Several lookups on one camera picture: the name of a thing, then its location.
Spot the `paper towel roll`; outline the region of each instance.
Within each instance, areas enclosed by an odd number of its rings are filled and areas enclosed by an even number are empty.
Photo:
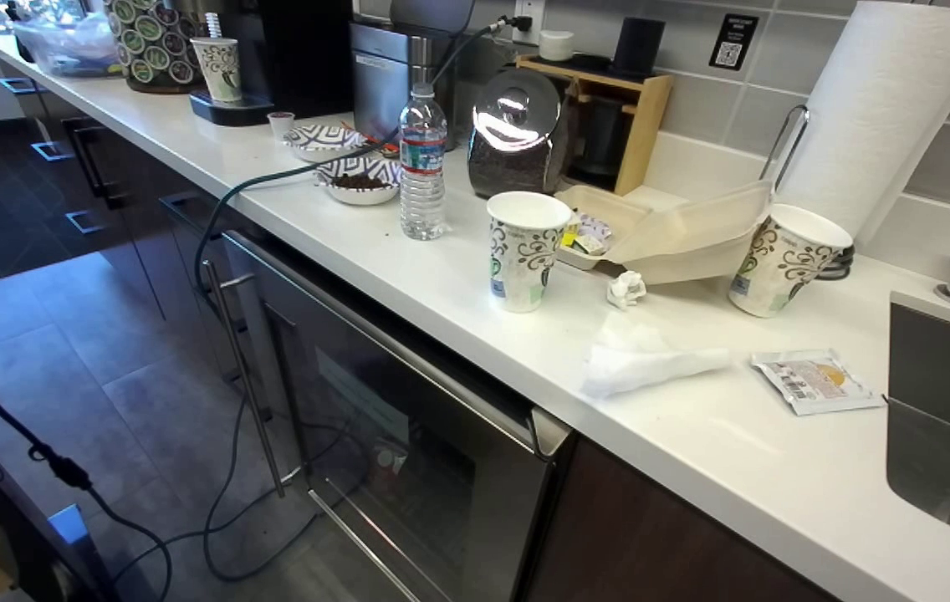
[[[950,6],[859,4],[808,109],[781,200],[868,241],[950,112]]]

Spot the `small bowl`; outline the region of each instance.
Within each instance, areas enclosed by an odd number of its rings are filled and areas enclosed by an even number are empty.
[[[366,136],[343,122],[311,122],[300,134],[289,136],[289,146],[304,163],[326,163],[366,146]]]
[[[326,163],[319,169],[319,182],[337,204],[356,206],[389,204],[401,189],[397,163],[380,158],[349,158]]]

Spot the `white countertop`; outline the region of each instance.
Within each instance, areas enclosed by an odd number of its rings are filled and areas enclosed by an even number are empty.
[[[214,126],[191,112],[187,96],[51,78],[20,62],[2,37],[0,61],[210,194],[297,163],[267,126]],[[950,525],[884,477],[888,410],[795,417],[747,367],[752,352],[837,348],[862,384],[884,390],[891,293],[950,313],[930,293],[933,280],[859,257],[849,280],[808,284],[762,322],[725,305],[721,284],[657,287],[624,310],[628,322],[680,348],[728,348],[737,363],[592,404],[579,377],[614,310],[601,302],[607,276],[554,266],[540,313],[501,310],[484,284],[484,215],[463,155],[449,158],[452,235],[442,241],[408,241],[397,204],[342,206],[313,177],[251,186],[235,206],[832,594],[950,597]]]

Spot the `napkin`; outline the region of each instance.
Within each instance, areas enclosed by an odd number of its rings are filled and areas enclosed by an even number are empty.
[[[589,348],[579,387],[589,397],[607,402],[624,390],[653,387],[673,377],[689,377],[728,363],[731,353],[721,348],[685,352],[669,345],[653,325],[613,310]]]

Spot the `paper towel holder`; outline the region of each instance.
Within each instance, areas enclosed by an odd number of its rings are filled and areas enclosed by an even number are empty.
[[[768,185],[772,189],[781,189],[784,177],[785,177],[785,166],[791,160],[795,158],[807,131],[808,131],[808,106],[807,102],[795,102],[794,109],[785,109],[784,118],[784,126],[766,155],[766,163],[762,163],[762,173],[758,182]]]

